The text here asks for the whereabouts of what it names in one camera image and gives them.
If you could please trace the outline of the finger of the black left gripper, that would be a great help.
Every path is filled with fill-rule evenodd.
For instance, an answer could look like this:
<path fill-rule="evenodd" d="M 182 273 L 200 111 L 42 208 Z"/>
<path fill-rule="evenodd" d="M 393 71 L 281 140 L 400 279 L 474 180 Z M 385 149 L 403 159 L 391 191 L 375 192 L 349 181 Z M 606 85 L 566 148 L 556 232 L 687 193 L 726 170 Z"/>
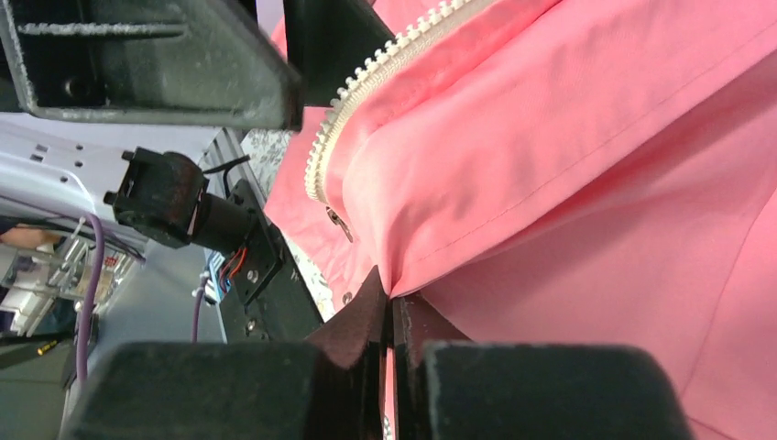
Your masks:
<path fill-rule="evenodd" d="M 355 68 L 394 35 L 371 1 L 285 0 L 290 64 L 303 79 L 307 106 L 326 107 Z"/>
<path fill-rule="evenodd" d="M 21 108 L 90 124 L 296 130 L 301 79 L 236 1 L 4 1 Z"/>

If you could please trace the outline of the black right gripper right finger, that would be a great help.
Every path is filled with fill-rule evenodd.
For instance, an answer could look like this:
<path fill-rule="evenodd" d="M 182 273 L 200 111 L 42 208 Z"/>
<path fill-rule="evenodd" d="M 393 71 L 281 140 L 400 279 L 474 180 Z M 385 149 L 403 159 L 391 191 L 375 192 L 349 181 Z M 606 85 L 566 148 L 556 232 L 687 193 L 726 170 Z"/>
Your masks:
<path fill-rule="evenodd" d="M 476 343 L 423 298 L 391 304 L 398 439 L 689 439 L 672 385 L 630 346 Z"/>

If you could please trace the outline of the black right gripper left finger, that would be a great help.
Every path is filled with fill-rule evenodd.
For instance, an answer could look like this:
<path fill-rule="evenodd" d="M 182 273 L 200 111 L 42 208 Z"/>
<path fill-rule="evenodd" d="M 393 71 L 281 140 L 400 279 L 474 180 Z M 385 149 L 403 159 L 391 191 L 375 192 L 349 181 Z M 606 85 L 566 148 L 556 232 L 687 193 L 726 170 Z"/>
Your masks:
<path fill-rule="evenodd" d="M 132 343 L 93 370 L 65 439 L 379 439 L 387 297 L 371 270 L 300 342 Z"/>

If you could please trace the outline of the pink zip-up jacket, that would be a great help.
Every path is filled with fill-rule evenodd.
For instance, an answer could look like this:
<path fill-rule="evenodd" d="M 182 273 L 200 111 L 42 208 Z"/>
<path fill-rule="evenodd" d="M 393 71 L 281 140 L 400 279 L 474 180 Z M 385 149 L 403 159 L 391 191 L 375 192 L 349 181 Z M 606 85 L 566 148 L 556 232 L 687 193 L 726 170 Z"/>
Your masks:
<path fill-rule="evenodd" d="M 650 352 L 700 439 L 776 436 L 776 4 L 378 1 L 266 211 L 474 340 Z"/>

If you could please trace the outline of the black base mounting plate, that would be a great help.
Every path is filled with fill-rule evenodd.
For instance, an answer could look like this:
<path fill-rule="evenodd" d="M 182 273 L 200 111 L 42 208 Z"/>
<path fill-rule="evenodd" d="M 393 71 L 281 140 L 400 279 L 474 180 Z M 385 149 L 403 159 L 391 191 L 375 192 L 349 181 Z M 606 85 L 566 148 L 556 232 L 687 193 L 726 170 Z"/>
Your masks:
<path fill-rule="evenodd" d="M 227 343 L 297 341 L 323 324 L 322 316 L 280 231 L 264 216 L 247 180 L 230 200 L 257 218 L 241 269 L 219 305 Z"/>

